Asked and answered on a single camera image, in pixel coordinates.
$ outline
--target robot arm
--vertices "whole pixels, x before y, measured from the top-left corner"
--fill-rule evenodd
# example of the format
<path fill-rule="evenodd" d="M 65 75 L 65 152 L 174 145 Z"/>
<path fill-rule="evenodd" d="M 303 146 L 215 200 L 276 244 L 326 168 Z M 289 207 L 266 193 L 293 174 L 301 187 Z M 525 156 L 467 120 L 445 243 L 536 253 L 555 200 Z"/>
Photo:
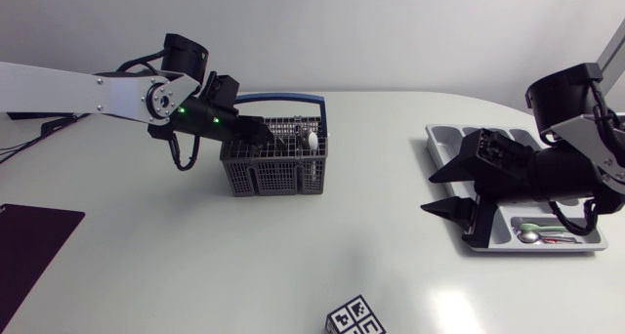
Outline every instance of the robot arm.
<path fill-rule="evenodd" d="M 162 58 L 160 70 L 149 62 Z M 180 35 L 167 34 L 164 49 L 95 75 L 0 63 L 0 111 L 101 113 L 148 124 L 155 139 L 169 143 L 176 166 L 192 167 L 200 138 L 233 139 L 262 146 L 272 134 L 261 117 L 238 115 L 238 83 L 212 71 L 201 90 L 208 51 Z M 148 72 L 127 70 L 143 65 Z M 174 132 L 195 136 L 193 156 L 180 164 Z"/>
<path fill-rule="evenodd" d="M 0 63 L 0 74 L 2 111 L 101 113 L 153 125 L 167 124 L 200 85 L 177 72 L 89 75 Z"/>
<path fill-rule="evenodd" d="M 421 207 L 461 226 L 463 239 L 474 247 L 488 247 L 494 213 L 502 203 L 548 202 L 570 232 L 592 232 L 599 214 L 625 204 L 625 116 L 605 105 L 601 80 L 596 63 L 583 63 L 532 84 L 525 97 L 550 147 L 534 150 L 478 130 L 430 177 L 433 183 L 475 181 L 476 201 L 450 197 Z M 589 198 L 586 226 L 574 224 L 558 207 L 558 201 L 570 198 Z"/>

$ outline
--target spoon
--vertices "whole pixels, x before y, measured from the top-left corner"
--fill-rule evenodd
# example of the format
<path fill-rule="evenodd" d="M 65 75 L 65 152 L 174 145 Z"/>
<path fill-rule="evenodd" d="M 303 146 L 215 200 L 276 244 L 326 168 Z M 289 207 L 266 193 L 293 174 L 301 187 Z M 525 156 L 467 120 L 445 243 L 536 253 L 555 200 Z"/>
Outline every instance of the spoon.
<path fill-rule="evenodd" d="M 564 237 L 564 236 L 543 237 L 535 230 L 521 231 L 519 233 L 519 240 L 524 243 L 534 243 L 540 240 L 545 240 L 545 241 L 549 240 L 549 241 L 566 242 L 566 243 L 581 243 L 577 241 L 577 239 L 574 237 Z"/>
<path fill-rule="evenodd" d="M 536 231 L 536 232 L 541 232 L 541 231 L 568 231 L 568 230 L 566 230 L 566 228 L 564 226 L 545 226 L 545 227 L 541 227 L 541 226 L 535 225 L 533 223 L 521 223 L 519 225 L 519 230 L 521 232 L 523 232 L 523 231 Z"/>

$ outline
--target metal spoon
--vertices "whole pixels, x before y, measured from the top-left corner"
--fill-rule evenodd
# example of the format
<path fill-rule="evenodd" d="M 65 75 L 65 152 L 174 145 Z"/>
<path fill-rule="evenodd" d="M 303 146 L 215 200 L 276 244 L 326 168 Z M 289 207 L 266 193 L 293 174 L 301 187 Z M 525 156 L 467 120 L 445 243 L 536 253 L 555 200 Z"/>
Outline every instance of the metal spoon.
<path fill-rule="evenodd" d="M 565 236 L 549 236 L 543 237 L 540 233 L 534 230 L 525 230 L 521 231 L 518 236 L 519 240 L 524 243 L 534 243 L 540 240 L 553 240 L 557 242 L 566 242 L 566 243 L 581 243 L 577 241 L 574 237 L 565 237 Z"/>

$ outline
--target gray plastic tray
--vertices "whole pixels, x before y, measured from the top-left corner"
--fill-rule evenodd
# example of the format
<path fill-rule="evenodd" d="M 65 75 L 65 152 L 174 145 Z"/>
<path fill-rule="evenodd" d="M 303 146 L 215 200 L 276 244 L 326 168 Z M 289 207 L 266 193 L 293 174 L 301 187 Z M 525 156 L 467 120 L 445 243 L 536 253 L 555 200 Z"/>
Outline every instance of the gray plastic tray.
<path fill-rule="evenodd" d="M 428 150 L 434 159 L 437 168 L 442 167 L 455 157 L 462 143 L 462 139 L 482 128 L 482 126 L 436 125 L 426 126 L 428 132 Z M 496 130 L 523 145 L 534 149 L 542 148 L 540 141 L 529 131 L 520 128 L 486 128 Z M 473 182 L 455 182 L 444 184 L 450 196 L 476 198 Z M 583 210 L 579 200 L 568 200 L 560 203 L 562 211 L 573 221 L 583 225 Z M 499 207 L 490 233 L 490 242 L 487 248 L 473 248 L 484 252 L 584 252 L 601 251 L 607 248 L 604 235 L 597 228 L 586 236 L 578 236 L 563 232 L 561 236 L 574 236 L 581 243 L 578 244 L 527 244 L 517 238 L 516 228 L 521 223 L 534 223 L 540 226 L 559 226 L 560 222 L 551 213 L 547 203 L 515 203 Z"/>

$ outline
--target dark purple mat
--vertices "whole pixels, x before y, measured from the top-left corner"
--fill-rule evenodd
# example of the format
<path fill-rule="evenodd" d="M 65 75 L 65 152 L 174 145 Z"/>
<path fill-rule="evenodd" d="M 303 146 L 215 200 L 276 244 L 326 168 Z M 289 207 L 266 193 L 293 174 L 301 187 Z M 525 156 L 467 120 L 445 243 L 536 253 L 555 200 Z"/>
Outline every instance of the dark purple mat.
<path fill-rule="evenodd" d="M 49 208 L 0 206 L 0 332 L 84 216 Z"/>

